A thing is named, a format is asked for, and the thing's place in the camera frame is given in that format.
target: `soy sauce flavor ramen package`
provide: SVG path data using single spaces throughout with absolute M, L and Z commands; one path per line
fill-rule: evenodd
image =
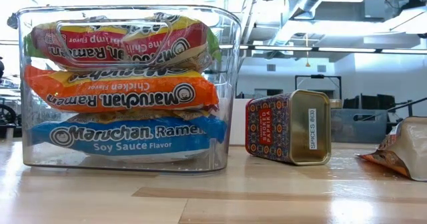
M 387 135 L 374 153 L 359 157 L 416 181 L 427 181 L 427 117 L 408 117 Z
M 57 33 L 58 23 L 40 24 L 26 39 L 31 42 L 26 44 L 27 52 L 38 57 L 41 52 L 68 70 L 102 68 L 112 61 L 129 65 L 153 60 L 152 66 L 156 68 L 180 67 L 201 72 L 213 62 L 221 62 L 217 37 L 195 19 L 156 13 L 147 18 L 146 24 L 141 21 L 133 25 L 105 25 L 106 18 L 97 21 L 99 25 L 60 26 L 61 36 Z
M 246 151 L 296 165 L 326 164 L 331 155 L 330 102 L 323 93 L 293 93 L 246 105 Z
M 133 108 L 199 109 L 218 104 L 214 84 L 189 69 L 49 71 L 26 66 L 24 79 L 48 105 L 98 113 Z
M 204 111 L 131 110 L 78 114 L 31 129 L 32 145 L 53 145 L 129 163 L 191 159 L 224 141 L 226 124 Z

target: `wooden countertop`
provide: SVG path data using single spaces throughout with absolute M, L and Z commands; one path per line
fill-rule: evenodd
M 211 175 L 30 168 L 0 143 L 0 223 L 427 223 L 427 183 L 334 144 L 325 166 L 295 167 L 231 147 Z

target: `ramen package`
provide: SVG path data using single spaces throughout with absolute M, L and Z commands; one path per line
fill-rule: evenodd
M 372 154 L 358 155 L 413 180 L 427 181 L 427 117 L 408 117 L 387 135 Z
M 201 72 L 221 61 L 218 39 L 201 21 L 165 13 L 141 21 L 119 21 L 124 25 L 110 25 L 110 21 L 96 17 L 40 24 L 27 38 L 33 47 L 27 52 L 39 50 L 68 70 L 144 63 Z
M 133 108 L 200 109 L 217 105 L 214 84 L 189 69 L 110 69 L 75 73 L 27 65 L 25 82 L 62 111 L 98 113 Z
M 133 109 L 44 122 L 31 129 L 31 140 L 33 145 L 46 142 L 114 161 L 152 163 L 203 155 L 210 145 L 224 140 L 226 128 L 223 121 L 204 111 L 179 111 L 177 115 Z

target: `ceiling duct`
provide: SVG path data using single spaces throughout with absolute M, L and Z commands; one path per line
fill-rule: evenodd
M 285 45 L 294 34 L 287 26 L 289 19 L 313 19 L 315 10 L 322 0 L 291 0 L 289 11 L 282 15 L 283 26 L 270 41 L 270 45 Z

